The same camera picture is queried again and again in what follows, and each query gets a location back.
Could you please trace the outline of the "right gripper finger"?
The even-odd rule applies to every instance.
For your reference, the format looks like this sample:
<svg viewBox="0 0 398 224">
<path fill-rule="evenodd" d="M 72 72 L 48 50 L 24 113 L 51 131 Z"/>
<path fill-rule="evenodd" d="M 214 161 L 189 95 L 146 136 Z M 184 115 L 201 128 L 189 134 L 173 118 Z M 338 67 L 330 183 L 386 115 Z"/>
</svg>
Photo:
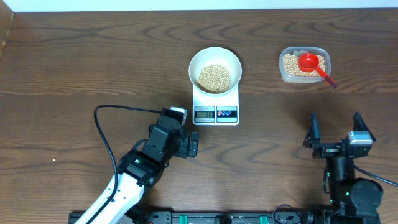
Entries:
<svg viewBox="0 0 398 224">
<path fill-rule="evenodd" d="M 355 112 L 353 116 L 353 131 L 366 131 L 369 133 L 371 139 L 376 142 L 376 138 L 372 134 L 372 132 L 369 130 L 369 128 L 366 126 L 364 120 L 362 119 L 362 116 L 359 112 Z"/>
<path fill-rule="evenodd" d="M 310 117 L 310 127 L 305 136 L 303 147 L 314 148 L 316 144 L 320 144 L 320 141 L 321 141 L 321 136 L 318 126 L 318 118 L 317 115 L 313 113 Z"/>
</svg>

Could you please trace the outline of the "red measuring scoop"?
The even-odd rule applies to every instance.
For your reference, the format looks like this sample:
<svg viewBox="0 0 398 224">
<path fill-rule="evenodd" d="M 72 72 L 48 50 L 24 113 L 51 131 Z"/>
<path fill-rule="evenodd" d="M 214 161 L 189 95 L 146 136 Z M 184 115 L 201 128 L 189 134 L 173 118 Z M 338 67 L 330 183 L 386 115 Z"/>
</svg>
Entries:
<svg viewBox="0 0 398 224">
<path fill-rule="evenodd" d="M 319 67 L 319 58 L 313 53 L 304 53 L 298 58 L 298 67 L 303 72 L 316 71 L 332 89 L 338 87 L 337 83 L 332 79 L 326 71 Z"/>
</svg>

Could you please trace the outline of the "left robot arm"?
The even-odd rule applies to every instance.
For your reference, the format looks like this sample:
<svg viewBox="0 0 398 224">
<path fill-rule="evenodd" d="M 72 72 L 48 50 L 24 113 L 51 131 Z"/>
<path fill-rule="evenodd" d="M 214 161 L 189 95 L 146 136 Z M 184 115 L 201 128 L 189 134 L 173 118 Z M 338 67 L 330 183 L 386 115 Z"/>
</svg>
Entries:
<svg viewBox="0 0 398 224">
<path fill-rule="evenodd" d="M 179 120 L 161 116 L 149 126 L 149 138 L 141 139 L 119 161 L 107 188 L 76 221 L 117 223 L 162 177 L 172 157 L 196 157 L 199 134 L 188 134 Z"/>
</svg>

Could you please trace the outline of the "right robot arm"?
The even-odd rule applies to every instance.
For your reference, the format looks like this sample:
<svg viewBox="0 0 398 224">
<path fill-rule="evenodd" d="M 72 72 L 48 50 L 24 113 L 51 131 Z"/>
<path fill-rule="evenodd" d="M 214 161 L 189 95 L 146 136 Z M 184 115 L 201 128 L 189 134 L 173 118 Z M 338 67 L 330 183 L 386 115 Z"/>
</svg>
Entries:
<svg viewBox="0 0 398 224">
<path fill-rule="evenodd" d="M 311 205 L 303 216 L 304 223 L 379 223 L 377 208 L 383 189 L 373 180 L 355 176 L 354 160 L 368 155 L 376 138 L 361 115 L 353 116 L 353 130 L 337 143 L 322 143 L 316 114 L 303 146 L 313 149 L 314 159 L 325 159 L 323 190 L 330 196 L 329 205 Z"/>
</svg>

